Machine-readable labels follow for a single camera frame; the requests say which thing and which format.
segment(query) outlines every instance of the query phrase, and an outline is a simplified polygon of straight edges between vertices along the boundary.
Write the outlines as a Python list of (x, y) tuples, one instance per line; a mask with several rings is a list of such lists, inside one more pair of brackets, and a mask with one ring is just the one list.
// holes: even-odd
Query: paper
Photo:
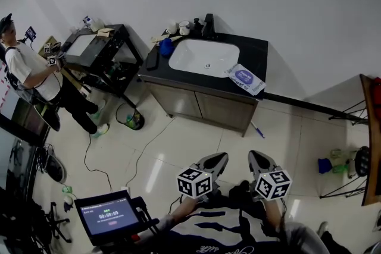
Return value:
[(97, 36), (103, 36), (103, 37), (108, 37), (110, 35), (110, 32), (114, 31), (114, 29), (111, 28), (104, 28), (98, 31), (96, 34)]
[(251, 95), (257, 95), (266, 87), (264, 81), (252, 74), (243, 65), (235, 64), (232, 68), (226, 70), (225, 73), (233, 82)]
[(151, 37), (151, 42), (152, 42), (152, 43), (160, 42), (160, 41), (162, 41), (163, 39), (168, 38), (168, 37), (169, 37), (169, 34), (161, 35), (161, 36), (159, 36), (159, 37)]

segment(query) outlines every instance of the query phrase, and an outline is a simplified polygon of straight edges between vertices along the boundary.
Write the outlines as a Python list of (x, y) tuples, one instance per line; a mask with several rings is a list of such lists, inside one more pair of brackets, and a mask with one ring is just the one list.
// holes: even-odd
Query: electric cable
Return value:
[(281, 219), (280, 222), (282, 224), (284, 224), (285, 218), (286, 218), (286, 213), (287, 213), (287, 205), (286, 205), (286, 202), (283, 200), (283, 198), (281, 198), (280, 201), (282, 201), (282, 203), (283, 203), (283, 212), (282, 212), (282, 216), (280, 217), (280, 219)]
[(108, 185), (110, 185), (110, 193), (112, 193), (113, 192), (113, 188), (111, 187), (110, 178), (109, 178), (108, 174), (105, 171), (101, 171), (101, 170), (91, 170), (91, 169), (89, 169), (88, 165), (86, 164), (86, 157), (88, 155), (88, 151), (89, 151), (89, 148), (90, 148), (90, 145), (91, 145), (91, 135), (90, 134), (89, 134), (89, 140), (90, 140), (90, 142), (89, 142), (88, 148), (86, 149), (85, 158), (83, 159), (83, 163), (85, 163), (85, 166), (88, 169), (88, 171), (90, 171), (90, 172), (99, 171), (101, 173), (104, 173), (107, 176)]
[[(62, 182), (58, 182), (60, 184), (62, 184), (63, 186), (65, 186), (66, 188), (68, 188), (68, 186), (65, 184), (65, 183), (62, 183)], [(76, 199), (78, 199), (78, 197), (74, 194), (74, 193), (67, 193), (67, 194), (71, 194), (73, 195)]]
[(163, 129), (161, 132), (159, 132), (158, 135), (156, 135), (151, 141), (149, 141), (149, 142), (146, 144), (146, 146), (144, 146), (143, 151), (140, 153), (138, 159), (136, 160), (136, 165), (135, 165), (135, 167), (136, 167), (135, 175), (134, 175), (134, 176), (133, 176), (127, 183), (126, 183), (126, 185), (125, 185), (126, 187), (127, 187), (127, 185), (128, 185), (132, 180), (135, 179), (136, 175), (138, 174), (138, 162), (139, 162), (140, 158), (142, 157), (142, 155), (143, 155), (143, 153), (144, 153), (144, 150), (147, 148), (147, 146), (148, 146), (153, 140), (155, 140), (159, 135), (161, 135), (161, 134), (164, 132), (164, 130), (167, 129), (167, 127), (168, 127), (168, 126), (169, 126), (175, 119), (176, 119), (176, 118), (174, 118), (172, 121), (170, 121), (170, 122), (167, 124), (167, 126), (165, 126), (164, 129)]
[(168, 212), (168, 215), (171, 213), (172, 211), (172, 205), (174, 205), (177, 201), (180, 200), (180, 197), (178, 197), (174, 202), (171, 203), (170, 207), (169, 207), (169, 212)]
[(53, 72), (53, 75), (54, 75), (55, 79), (57, 80), (58, 85), (59, 85), (59, 87), (60, 87), (60, 91), (61, 91), (61, 83), (60, 83), (60, 81), (58, 80), (58, 77), (54, 74), (54, 72)]

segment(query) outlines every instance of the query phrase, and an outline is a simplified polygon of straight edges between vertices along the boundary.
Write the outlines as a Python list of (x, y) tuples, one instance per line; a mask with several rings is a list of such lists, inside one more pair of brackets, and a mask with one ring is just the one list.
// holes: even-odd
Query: paper package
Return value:
[(225, 73), (233, 82), (251, 95), (257, 95), (266, 87), (264, 81), (252, 74), (243, 65), (235, 64), (232, 68), (226, 70)]

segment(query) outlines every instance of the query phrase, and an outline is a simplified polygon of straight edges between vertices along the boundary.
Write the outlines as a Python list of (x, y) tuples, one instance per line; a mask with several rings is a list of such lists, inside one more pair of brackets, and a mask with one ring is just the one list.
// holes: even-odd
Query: chair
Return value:
[(39, 207), (39, 211), (36, 211), (32, 217), (32, 231), (35, 235), (34, 241), (39, 244), (47, 254), (51, 254), (49, 245), (51, 244), (52, 236), (56, 239), (59, 239), (61, 236), (65, 242), (71, 243), (71, 239), (67, 239), (58, 227), (60, 223), (70, 222), (70, 220), (68, 218), (61, 220), (55, 219), (54, 207), (56, 203), (50, 203), (50, 211), (48, 213), (45, 213), (41, 209), (41, 206), (36, 206)]

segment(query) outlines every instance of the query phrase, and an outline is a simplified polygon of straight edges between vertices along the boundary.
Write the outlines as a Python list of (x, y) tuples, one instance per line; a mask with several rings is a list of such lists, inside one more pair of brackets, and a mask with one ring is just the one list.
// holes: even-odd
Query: bathroom sink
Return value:
[(169, 66), (214, 77), (227, 77), (224, 71), (237, 63), (239, 49), (235, 45), (207, 40), (185, 39), (175, 48)]

